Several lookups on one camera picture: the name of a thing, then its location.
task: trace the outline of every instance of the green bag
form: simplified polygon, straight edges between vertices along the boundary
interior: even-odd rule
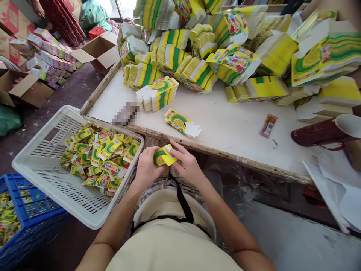
[[[0,104],[0,137],[21,126],[21,117],[14,107]]]
[[[111,31],[112,27],[106,22],[107,19],[109,19],[108,14],[96,0],[88,0],[83,4],[80,12],[80,27],[86,35],[89,35],[89,31],[96,26]]]

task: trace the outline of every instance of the blue plastic crate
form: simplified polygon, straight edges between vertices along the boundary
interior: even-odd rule
[[[50,241],[69,215],[20,174],[0,178],[0,194],[7,190],[21,229],[0,249],[0,270],[14,269],[39,245]]]

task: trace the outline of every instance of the red mug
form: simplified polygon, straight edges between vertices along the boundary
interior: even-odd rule
[[[293,141],[304,147],[319,146],[331,151],[343,149],[345,141],[361,139],[361,117],[344,114],[308,125],[291,133]],[[335,148],[324,144],[339,143]]]

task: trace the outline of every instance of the white plastic basket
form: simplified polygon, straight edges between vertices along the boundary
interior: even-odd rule
[[[80,177],[59,166],[60,157],[66,148],[65,141],[86,122],[88,121],[80,115],[79,109],[70,105],[63,106],[14,158],[12,167],[82,223],[96,230],[104,224],[112,208],[128,189],[134,166],[144,147],[144,138],[123,127],[94,121],[101,127],[112,128],[141,141],[138,152],[112,199],[100,194],[94,187],[83,186]]]

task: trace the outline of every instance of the mug handle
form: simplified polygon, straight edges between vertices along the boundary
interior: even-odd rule
[[[345,147],[345,144],[343,142],[339,142],[339,143],[340,143],[340,145],[338,145],[335,148],[328,148],[328,147],[325,147],[325,146],[322,146],[322,145],[319,145],[319,144],[314,144],[314,145],[318,146],[318,147],[321,147],[323,149],[329,150],[329,151],[339,151],[339,150],[341,150],[341,149],[343,149]]]

